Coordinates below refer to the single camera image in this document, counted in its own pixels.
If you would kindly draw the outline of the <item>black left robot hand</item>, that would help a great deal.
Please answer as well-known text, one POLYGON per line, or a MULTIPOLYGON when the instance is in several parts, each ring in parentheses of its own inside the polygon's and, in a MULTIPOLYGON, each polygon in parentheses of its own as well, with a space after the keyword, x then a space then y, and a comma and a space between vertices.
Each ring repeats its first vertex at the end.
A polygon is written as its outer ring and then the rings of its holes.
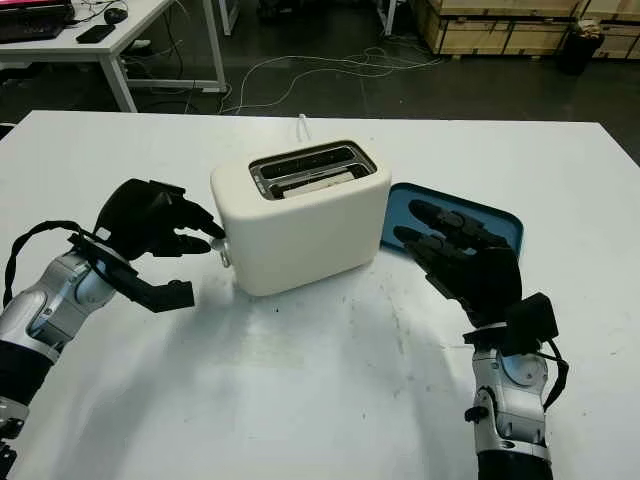
POLYGON ((208 253, 207 241, 182 231, 201 231, 216 240, 225 239, 225 232, 213 215, 185 194, 182 187, 130 179, 106 201, 93 234, 128 261, 145 253, 155 257, 208 253))

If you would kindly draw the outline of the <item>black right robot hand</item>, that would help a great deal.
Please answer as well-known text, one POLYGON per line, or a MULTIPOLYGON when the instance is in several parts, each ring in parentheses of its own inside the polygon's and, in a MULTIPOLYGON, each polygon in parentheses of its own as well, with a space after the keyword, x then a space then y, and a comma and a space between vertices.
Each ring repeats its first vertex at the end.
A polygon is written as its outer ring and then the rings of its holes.
POLYGON ((426 280, 457 301, 474 327, 503 322, 505 310, 522 299, 518 257, 506 239, 456 210, 423 200, 408 208, 434 232, 396 226, 393 233, 426 280))

